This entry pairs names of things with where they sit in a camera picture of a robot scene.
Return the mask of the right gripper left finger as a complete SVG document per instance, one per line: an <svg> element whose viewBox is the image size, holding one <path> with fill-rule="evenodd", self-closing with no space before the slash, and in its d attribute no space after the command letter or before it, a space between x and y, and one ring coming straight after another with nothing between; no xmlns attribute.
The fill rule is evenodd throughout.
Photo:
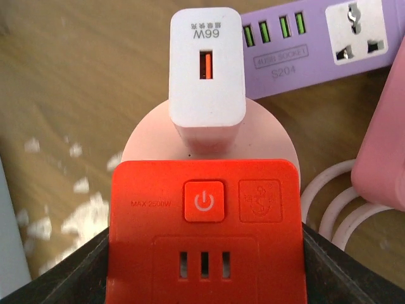
<svg viewBox="0 0 405 304"><path fill-rule="evenodd" d="M1 303L105 303L108 229Z"/></svg>

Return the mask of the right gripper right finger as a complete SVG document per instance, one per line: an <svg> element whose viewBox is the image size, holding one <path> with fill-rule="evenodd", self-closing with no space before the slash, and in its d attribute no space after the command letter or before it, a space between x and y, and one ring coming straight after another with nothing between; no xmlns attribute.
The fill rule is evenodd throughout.
<svg viewBox="0 0 405 304"><path fill-rule="evenodd" d="M404 290L302 225L308 303L404 303Z"/></svg>

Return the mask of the pink triangular power strip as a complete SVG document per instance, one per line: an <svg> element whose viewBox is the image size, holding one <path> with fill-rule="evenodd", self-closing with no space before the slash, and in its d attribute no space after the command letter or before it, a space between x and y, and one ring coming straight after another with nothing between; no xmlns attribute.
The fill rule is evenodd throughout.
<svg viewBox="0 0 405 304"><path fill-rule="evenodd" d="M404 43L390 68L351 172L370 203L404 210Z"/></svg>

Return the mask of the red cube socket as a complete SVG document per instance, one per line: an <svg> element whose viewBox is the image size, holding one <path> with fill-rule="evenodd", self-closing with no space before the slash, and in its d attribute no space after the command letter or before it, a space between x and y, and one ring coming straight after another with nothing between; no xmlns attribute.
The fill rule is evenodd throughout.
<svg viewBox="0 0 405 304"><path fill-rule="evenodd" d="M306 303L287 160L125 161L111 184L107 303Z"/></svg>

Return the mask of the purple power strip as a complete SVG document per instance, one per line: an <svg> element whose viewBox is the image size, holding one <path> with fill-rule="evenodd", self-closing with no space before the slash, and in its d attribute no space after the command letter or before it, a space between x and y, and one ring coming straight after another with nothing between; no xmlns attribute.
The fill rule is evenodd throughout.
<svg viewBox="0 0 405 304"><path fill-rule="evenodd" d="M403 1L293 1L245 13L246 94L259 99L392 64Z"/></svg>

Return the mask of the grey white charger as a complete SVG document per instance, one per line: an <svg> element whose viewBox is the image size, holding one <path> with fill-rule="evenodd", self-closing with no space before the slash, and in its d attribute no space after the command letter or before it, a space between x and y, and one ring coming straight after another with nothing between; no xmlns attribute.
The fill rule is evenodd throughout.
<svg viewBox="0 0 405 304"><path fill-rule="evenodd" d="M226 151L246 115L242 21L233 8L188 8L170 22L169 116L196 153Z"/></svg>

